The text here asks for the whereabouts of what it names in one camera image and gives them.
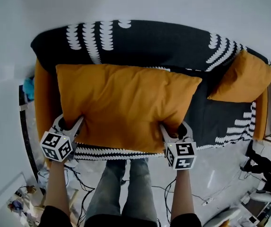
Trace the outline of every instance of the black shirt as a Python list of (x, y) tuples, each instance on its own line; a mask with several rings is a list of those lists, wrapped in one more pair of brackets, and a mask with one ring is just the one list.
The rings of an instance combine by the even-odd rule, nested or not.
[[(70, 223), (70, 219), (63, 211), (52, 206), (46, 206), (42, 214), (41, 223), (39, 227), (50, 227), (50, 226), (71, 227), (72, 225)], [(157, 223), (148, 220), (108, 214), (94, 215), (85, 222), (85, 227), (99, 227), (99, 226), (157, 227)], [(180, 216), (177, 216), (171, 222), (170, 227), (177, 226), (201, 227), (201, 222), (197, 218), (196, 214), (182, 214)]]

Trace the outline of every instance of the human arm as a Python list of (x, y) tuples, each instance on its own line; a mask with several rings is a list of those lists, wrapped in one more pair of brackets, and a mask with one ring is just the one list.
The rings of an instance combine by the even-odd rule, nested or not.
[(46, 206), (53, 206), (69, 216), (69, 200), (67, 196), (64, 163), (53, 161), (50, 167)]
[(189, 170), (178, 170), (176, 176), (171, 221), (182, 214), (194, 213)]
[(69, 219), (63, 162), (51, 163), (45, 206), (39, 227), (72, 226)]

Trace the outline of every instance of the white wall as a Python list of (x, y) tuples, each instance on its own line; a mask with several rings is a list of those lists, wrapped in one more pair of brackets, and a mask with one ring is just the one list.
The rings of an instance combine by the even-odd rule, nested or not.
[(7, 196), (2, 195), (11, 188), (13, 180), (18, 180), (19, 174), (23, 175), (24, 182), (35, 183), (19, 120), (18, 83), (0, 79), (0, 207), (21, 186), (20, 183)]
[(4, 226), (23, 227), (18, 218), (10, 212), (6, 205), (0, 209), (0, 227)]
[(271, 60), (271, 0), (0, 0), (0, 66), (23, 78), (33, 67), (30, 42), (70, 23), (150, 19), (189, 25), (240, 41)]

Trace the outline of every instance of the orange pillow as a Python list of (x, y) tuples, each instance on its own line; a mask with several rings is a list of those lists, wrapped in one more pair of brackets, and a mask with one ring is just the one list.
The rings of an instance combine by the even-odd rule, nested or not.
[(229, 227), (229, 223), (230, 223), (230, 220), (226, 220), (225, 222), (223, 222), (219, 227)]
[(242, 50), (208, 99), (250, 103), (271, 83), (271, 66)]
[(145, 152), (164, 148), (159, 122), (177, 132), (201, 78), (141, 67), (57, 65), (63, 116), (84, 124), (76, 142)]

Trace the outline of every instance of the jeans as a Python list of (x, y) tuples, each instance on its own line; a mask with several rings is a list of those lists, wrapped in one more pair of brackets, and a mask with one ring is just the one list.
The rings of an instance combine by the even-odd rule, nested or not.
[(119, 198), (126, 161), (108, 160), (87, 209), (86, 220), (94, 215), (109, 214), (156, 222), (157, 215), (147, 161), (147, 159), (131, 160), (128, 197), (121, 213)]

